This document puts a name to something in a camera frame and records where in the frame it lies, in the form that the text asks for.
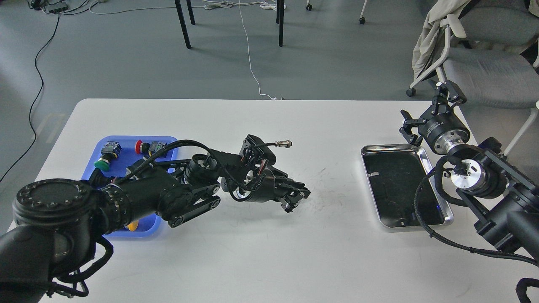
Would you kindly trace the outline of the black robot arm image-left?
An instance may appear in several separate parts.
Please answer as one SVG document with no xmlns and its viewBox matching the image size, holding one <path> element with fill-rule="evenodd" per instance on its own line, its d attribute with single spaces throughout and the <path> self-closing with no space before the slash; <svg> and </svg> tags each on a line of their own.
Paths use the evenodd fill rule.
<svg viewBox="0 0 539 303">
<path fill-rule="evenodd" d="M 290 213 L 310 195 L 275 168 L 272 146 L 248 135 L 237 154 L 179 140 L 127 168 L 124 177 L 53 178 L 27 184 L 12 203 L 15 228 L 1 236 L 2 303 L 45 295 L 86 297 L 85 280 L 113 255 L 105 235 L 156 214 L 176 228 L 216 208 L 219 190 L 238 202 L 276 201 Z"/>
</svg>

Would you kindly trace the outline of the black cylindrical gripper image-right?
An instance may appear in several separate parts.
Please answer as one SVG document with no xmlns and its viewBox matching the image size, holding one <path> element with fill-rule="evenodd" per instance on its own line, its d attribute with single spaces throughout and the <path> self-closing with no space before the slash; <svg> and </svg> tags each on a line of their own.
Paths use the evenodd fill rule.
<svg viewBox="0 0 539 303">
<path fill-rule="evenodd" d="M 452 112 L 454 107 L 466 102 L 464 92 L 455 82 L 439 81 L 435 84 L 435 97 L 430 112 L 414 119 L 408 111 L 400 111 L 404 119 L 399 132 L 407 143 L 414 146 L 420 146 L 424 138 L 435 154 L 464 154 L 470 149 L 467 145 L 470 131 Z M 419 128 L 420 136 L 412 132 L 413 128 Z"/>
</svg>

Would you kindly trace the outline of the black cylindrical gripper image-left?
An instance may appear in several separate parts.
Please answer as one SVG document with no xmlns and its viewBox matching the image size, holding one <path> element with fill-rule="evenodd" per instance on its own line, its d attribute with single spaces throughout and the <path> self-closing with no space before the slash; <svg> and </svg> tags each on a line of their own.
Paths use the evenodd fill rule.
<svg viewBox="0 0 539 303">
<path fill-rule="evenodd" d="M 293 180 L 277 168 L 266 167 L 262 175 L 264 178 L 257 190 L 248 192 L 237 189 L 235 197 L 248 202 L 281 202 L 282 209 L 290 213 L 311 194 L 310 190 L 305 189 L 304 183 Z"/>
</svg>

